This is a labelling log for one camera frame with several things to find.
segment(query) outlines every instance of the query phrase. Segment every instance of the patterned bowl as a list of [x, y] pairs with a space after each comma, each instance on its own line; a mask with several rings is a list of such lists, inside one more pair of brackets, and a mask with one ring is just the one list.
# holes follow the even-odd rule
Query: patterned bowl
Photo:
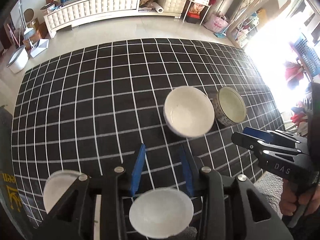
[[225, 126], [241, 123], [247, 115], [241, 95], [230, 87], [223, 87], [218, 91], [213, 99], [213, 108], [216, 118]]
[[200, 137], [214, 121], [210, 99], [199, 89], [182, 86], [172, 90], [164, 102], [165, 122], [172, 132], [185, 137]]

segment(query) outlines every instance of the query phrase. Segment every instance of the table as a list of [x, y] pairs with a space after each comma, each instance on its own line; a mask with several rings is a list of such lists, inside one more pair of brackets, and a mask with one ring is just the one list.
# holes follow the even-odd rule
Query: table
[[[26, 72], [12, 128], [12, 161], [20, 197], [34, 227], [46, 212], [43, 189], [55, 171], [99, 176], [128, 160], [143, 142], [146, 164], [139, 192], [157, 187], [185, 189], [179, 147], [163, 117], [168, 93], [189, 85], [213, 98], [236, 89], [247, 106], [244, 122], [215, 122], [203, 137], [187, 140], [193, 156], [221, 174], [244, 173], [252, 181], [262, 170], [256, 157], [231, 142], [251, 126], [284, 129], [269, 88], [241, 49], [179, 39], [142, 39], [100, 44], [50, 59]], [[201, 204], [193, 199], [194, 206]], [[126, 214], [132, 200], [124, 199]], [[195, 208], [195, 216], [200, 213]], [[129, 235], [137, 234], [127, 223]]]

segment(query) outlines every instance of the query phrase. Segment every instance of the metal bolt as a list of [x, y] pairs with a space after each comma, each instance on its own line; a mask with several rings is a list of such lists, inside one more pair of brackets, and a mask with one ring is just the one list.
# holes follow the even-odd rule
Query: metal bolt
[[79, 179], [80, 181], [85, 181], [85, 180], [88, 179], [88, 176], [85, 175], [85, 174], [82, 174], [82, 175], [80, 175], [80, 176], [78, 177], [78, 179]]
[[116, 173], [124, 172], [124, 168], [121, 167], [121, 166], [115, 167], [115, 172], [116, 172]]
[[209, 173], [211, 171], [211, 168], [207, 167], [207, 166], [204, 166], [204, 167], [201, 168], [201, 171], [204, 172], [204, 173]]
[[247, 180], [247, 176], [244, 175], [244, 174], [239, 174], [238, 175], [238, 179], [239, 179], [239, 181], [246, 181]]

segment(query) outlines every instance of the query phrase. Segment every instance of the white wall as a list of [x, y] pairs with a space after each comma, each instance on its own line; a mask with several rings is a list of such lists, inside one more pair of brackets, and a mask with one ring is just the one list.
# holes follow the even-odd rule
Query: white wall
[[[23, 12], [28, 8], [31, 8], [35, 12], [33, 19], [38, 18], [40, 23], [44, 22], [44, 18], [40, 11], [40, 8], [46, 5], [45, 0], [21, 0], [21, 3], [22, 3]], [[16, 3], [16, 5], [13, 7], [11, 11], [11, 18], [16, 29], [19, 28], [20, 26], [19, 1]]]

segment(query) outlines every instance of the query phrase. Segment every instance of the white bowl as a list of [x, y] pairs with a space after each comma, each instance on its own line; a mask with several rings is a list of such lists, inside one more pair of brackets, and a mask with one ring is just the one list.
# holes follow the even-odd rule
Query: white bowl
[[214, 121], [210, 99], [199, 89], [182, 86], [172, 90], [164, 103], [165, 121], [181, 137], [200, 137], [207, 133]]
[[230, 87], [219, 90], [213, 101], [213, 107], [219, 122], [226, 126], [241, 123], [247, 115], [247, 108], [241, 95]]
[[79, 171], [63, 170], [50, 175], [43, 190], [43, 204], [47, 214], [81, 174]]
[[181, 233], [193, 217], [191, 199], [173, 188], [157, 188], [139, 196], [129, 212], [130, 223], [140, 234], [168, 238]]

